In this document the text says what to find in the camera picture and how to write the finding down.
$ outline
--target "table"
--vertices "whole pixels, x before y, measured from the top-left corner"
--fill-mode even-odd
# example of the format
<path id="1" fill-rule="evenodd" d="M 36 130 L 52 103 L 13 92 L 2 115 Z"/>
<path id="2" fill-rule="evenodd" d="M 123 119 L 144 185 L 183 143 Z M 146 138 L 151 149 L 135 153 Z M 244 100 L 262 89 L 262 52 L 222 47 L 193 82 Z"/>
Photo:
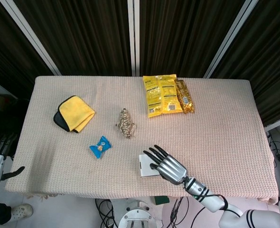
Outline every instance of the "table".
<path id="1" fill-rule="evenodd" d="M 194 114 L 147 117 L 141 77 L 40 76 L 24 121 L 6 190 L 25 194 L 73 194 L 90 198 L 186 196 L 182 186 L 160 177 L 140 177 L 138 155 L 158 144 L 213 192 L 277 201 L 273 155 L 249 81 L 184 78 Z M 72 95 L 96 112 L 80 132 L 53 122 L 58 105 Z M 127 108 L 136 134 L 124 138 L 115 126 Z M 111 142 L 101 159 L 89 145 Z"/>

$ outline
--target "black curtain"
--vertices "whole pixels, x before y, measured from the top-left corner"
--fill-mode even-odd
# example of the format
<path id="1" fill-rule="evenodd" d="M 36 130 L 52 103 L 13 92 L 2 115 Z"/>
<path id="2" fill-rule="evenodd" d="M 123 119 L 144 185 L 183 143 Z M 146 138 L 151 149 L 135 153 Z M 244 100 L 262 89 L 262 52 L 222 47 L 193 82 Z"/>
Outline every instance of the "black curtain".
<path id="1" fill-rule="evenodd" d="M 35 78 L 52 73 L 0 4 L 0 85 L 30 98 Z"/>
<path id="2" fill-rule="evenodd" d="M 141 0 L 141 75 L 203 77 L 244 0 Z"/>
<path id="3" fill-rule="evenodd" d="M 280 119 L 280 1 L 257 3 L 212 77 L 249 80 L 263 124 Z"/>
<path id="4" fill-rule="evenodd" d="M 14 0 L 63 75 L 131 76 L 126 0 Z"/>

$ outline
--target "white floor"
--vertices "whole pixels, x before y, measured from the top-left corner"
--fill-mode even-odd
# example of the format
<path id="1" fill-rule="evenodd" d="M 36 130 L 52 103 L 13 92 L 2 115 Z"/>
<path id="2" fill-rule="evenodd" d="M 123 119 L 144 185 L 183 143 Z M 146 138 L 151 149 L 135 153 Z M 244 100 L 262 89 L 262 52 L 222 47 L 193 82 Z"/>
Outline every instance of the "white floor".
<path id="1" fill-rule="evenodd" d="M 12 161 L 6 160 L 4 172 L 9 172 Z M 34 208 L 32 217 L 20 220 L 15 223 L 9 223 L 3 228 L 99 228 L 101 219 L 94 204 L 94 199 L 80 198 L 75 196 L 57 196 L 55 198 L 41 199 L 32 197 L 27 199 L 22 195 L 6 192 L 4 190 L 5 182 L 0 184 L 0 202 L 8 206 L 16 206 L 21 203 L 29 203 Z M 227 198 L 231 204 L 236 205 L 242 211 L 248 209 L 274 210 L 278 211 L 277 206 L 270 206 L 256 199 L 246 198 Z M 189 197 L 189 212 L 185 220 L 178 225 L 178 228 L 189 228 L 195 214 L 202 208 L 201 204 Z M 170 203 L 163 207 L 162 217 L 164 227 L 169 223 L 169 216 L 174 205 L 175 199 L 171 198 Z M 187 200 L 181 203 L 177 221 L 180 221 L 187 210 Z M 194 228 L 218 228 L 218 222 L 222 212 L 211 213 L 204 210 L 196 219 Z"/>

